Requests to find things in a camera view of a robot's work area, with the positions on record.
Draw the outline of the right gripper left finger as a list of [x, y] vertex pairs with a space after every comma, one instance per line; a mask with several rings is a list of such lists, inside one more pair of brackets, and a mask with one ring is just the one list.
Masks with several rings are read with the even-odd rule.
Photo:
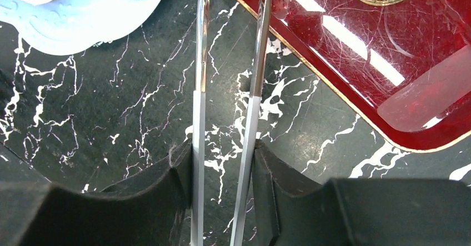
[[178, 245], [192, 203], [192, 143], [99, 192], [1, 182], [2, 245]]

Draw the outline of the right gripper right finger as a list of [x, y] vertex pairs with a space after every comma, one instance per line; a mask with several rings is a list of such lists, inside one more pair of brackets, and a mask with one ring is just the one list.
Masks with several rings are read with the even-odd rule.
[[258, 140], [260, 245], [469, 245], [470, 189], [446, 179], [309, 179]]

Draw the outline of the red rectangular tray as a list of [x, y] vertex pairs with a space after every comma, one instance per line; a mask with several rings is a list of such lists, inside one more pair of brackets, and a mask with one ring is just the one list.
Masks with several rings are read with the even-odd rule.
[[394, 146], [470, 137], [470, 0], [272, 0], [271, 32]]

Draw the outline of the silver metal tongs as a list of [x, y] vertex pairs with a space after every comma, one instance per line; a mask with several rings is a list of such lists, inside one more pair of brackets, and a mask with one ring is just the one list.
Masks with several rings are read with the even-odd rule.
[[[271, 0], [259, 0], [257, 36], [252, 81], [250, 84], [247, 120], [240, 162], [237, 200], [231, 233], [231, 245], [242, 245], [246, 218], [252, 158], [258, 128], [264, 82], [266, 47], [269, 33]], [[206, 113], [206, 65], [209, 0], [198, 0], [196, 17], [196, 76], [193, 92], [193, 199], [191, 212], [191, 244], [203, 244], [204, 159]]]

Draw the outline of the blue three-tier cake stand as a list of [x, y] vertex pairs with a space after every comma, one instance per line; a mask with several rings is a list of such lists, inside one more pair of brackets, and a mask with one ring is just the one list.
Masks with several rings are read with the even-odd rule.
[[53, 0], [34, 6], [1, 0], [1, 22], [40, 52], [63, 56], [110, 42], [139, 28], [161, 0]]

